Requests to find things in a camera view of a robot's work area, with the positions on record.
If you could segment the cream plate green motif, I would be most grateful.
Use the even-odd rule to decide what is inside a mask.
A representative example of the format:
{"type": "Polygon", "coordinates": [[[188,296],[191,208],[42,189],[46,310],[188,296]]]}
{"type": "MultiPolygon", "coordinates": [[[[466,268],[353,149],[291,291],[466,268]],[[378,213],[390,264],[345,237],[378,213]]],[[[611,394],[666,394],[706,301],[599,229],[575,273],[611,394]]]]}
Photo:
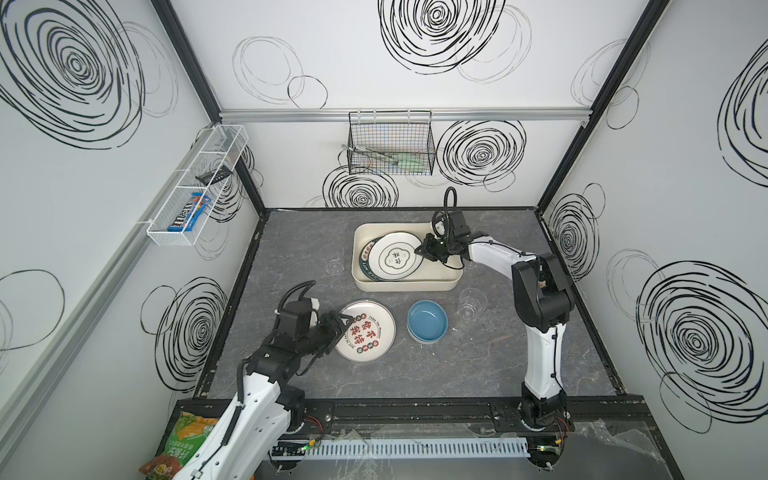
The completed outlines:
{"type": "Polygon", "coordinates": [[[413,233],[392,232],[380,237],[371,250],[369,263],[385,281],[401,281],[413,275],[424,258],[414,252],[421,240],[413,233]]]}

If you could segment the green rim plate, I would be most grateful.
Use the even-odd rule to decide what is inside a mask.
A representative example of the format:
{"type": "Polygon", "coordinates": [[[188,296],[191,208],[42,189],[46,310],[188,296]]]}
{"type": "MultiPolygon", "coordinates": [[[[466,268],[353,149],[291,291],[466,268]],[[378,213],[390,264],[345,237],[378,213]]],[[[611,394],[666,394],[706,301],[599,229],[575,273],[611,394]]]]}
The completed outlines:
{"type": "Polygon", "coordinates": [[[370,256],[371,250],[373,249],[373,247],[375,246],[378,240],[380,240],[380,237],[371,239],[362,247],[359,253],[359,266],[363,274],[368,279],[370,279],[371,281],[383,282],[383,279],[380,276],[377,276],[375,272],[371,269],[370,263],[369,263],[369,256],[370,256]]]}

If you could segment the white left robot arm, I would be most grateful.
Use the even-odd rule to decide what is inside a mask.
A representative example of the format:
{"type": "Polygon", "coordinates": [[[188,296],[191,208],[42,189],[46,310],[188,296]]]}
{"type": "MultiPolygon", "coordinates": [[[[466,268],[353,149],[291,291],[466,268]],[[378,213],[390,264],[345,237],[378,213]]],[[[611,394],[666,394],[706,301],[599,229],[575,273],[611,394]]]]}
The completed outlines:
{"type": "Polygon", "coordinates": [[[285,433],[299,429],[305,392],[290,384],[304,358],[331,353],[354,318],[319,312],[304,297],[282,304],[276,324],[259,348],[240,362],[237,392],[176,479],[249,479],[285,433]]]}

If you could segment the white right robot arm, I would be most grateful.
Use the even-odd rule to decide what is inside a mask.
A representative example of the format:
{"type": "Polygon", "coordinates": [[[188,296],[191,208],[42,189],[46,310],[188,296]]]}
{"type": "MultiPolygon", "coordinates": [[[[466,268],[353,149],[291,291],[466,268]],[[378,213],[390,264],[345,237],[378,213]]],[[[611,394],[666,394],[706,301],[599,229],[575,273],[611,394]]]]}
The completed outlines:
{"type": "Polygon", "coordinates": [[[424,259],[445,263],[458,256],[512,281],[514,307],[526,327],[528,355],[519,415],[526,428],[544,430],[567,409],[562,343],[575,307],[571,277],[552,253],[526,252],[471,231],[458,209],[435,212],[431,228],[416,248],[424,259]]]}

